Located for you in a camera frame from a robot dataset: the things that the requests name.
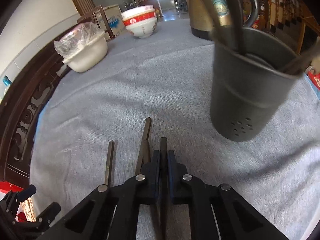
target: label on kettle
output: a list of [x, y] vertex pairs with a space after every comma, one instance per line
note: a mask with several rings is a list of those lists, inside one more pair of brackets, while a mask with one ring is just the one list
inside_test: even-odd
[[219, 17], [229, 14], [229, 9], [226, 0], [212, 0], [212, 3], [216, 8]]

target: cardboard box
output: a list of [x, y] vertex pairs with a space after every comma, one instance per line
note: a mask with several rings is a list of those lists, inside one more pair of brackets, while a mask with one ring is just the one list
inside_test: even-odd
[[[122, 22], [121, 18], [121, 10], [117, 4], [106, 6], [103, 8], [104, 13], [106, 14], [106, 18], [109, 22], [111, 30], [114, 36], [119, 36], [122, 33], [126, 33], [127, 30]], [[106, 30], [106, 26], [102, 20], [102, 16], [100, 12], [96, 13], [97, 21], [102, 30]], [[109, 33], [106, 33], [106, 40], [110, 39]]]

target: metal screw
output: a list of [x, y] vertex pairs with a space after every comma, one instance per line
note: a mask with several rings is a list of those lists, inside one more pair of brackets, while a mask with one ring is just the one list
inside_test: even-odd
[[229, 184], [226, 184], [226, 183], [223, 183], [220, 185], [220, 188], [223, 190], [223, 191], [228, 191], [231, 189], [230, 185]]
[[136, 176], [136, 180], [137, 180], [137, 181], [142, 181], [142, 180], [144, 180], [145, 178], [146, 178], [146, 176], [144, 176], [143, 174], [139, 174], [139, 175]]
[[192, 180], [192, 175], [190, 175], [190, 174], [184, 174], [184, 175], [182, 176], [182, 178], [183, 178], [184, 180], [186, 180], [186, 181], [189, 181], [189, 180]]
[[106, 184], [102, 184], [98, 187], [99, 192], [105, 192], [108, 189], [108, 186]]

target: kettle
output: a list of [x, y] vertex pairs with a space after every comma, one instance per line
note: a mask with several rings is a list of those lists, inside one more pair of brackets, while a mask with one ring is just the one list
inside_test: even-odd
[[[220, 25], [232, 25], [231, 15], [229, 13], [228, 5], [226, 0], [211, 0], [215, 10], [218, 14]], [[259, 7], [257, 0], [250, 0], [251, 3], [251, 14], [247, 21], [244, 22], [245, 27], [251, 27], [256, 21], [259, 13]], [[210, 32], [213, 27], [212, 18], [209, 16], [208, 11], [202, 0], [189, 0], [188, 4], [190, 26], [193, 35], [210, 40]]]

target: dark wood carving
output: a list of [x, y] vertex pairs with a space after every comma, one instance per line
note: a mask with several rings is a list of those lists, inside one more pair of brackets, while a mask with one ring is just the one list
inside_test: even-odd
[[62, 60], [51, 41], [21, 70], [4, 96], [0, 104], [0, 180], [22, 188], [29, 185], [38, 116], [61, 78], [70, 71]]

